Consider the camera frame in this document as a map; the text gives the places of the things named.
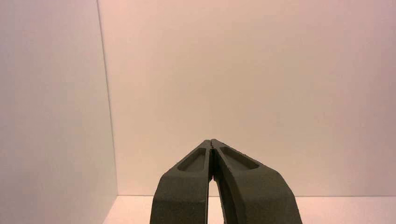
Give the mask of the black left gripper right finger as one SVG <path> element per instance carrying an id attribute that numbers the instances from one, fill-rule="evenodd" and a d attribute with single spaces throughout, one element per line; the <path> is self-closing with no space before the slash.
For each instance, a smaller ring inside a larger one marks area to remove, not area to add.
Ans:
<path id="1" fill-rule="evenodd" d="M 300 224 L 295 196 L 276 170 L 212 139 L 213 177 L 226 224 Z"/>

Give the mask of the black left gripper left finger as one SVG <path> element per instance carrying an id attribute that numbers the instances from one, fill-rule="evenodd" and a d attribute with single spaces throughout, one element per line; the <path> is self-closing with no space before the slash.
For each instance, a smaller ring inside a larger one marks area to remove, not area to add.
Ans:
<path id="1" fill-rule="evenodd" d="M 212 164 L 211 142 L 204 140 L 165 172 L 153 197 L 150 223 L 206 224 Z"/>

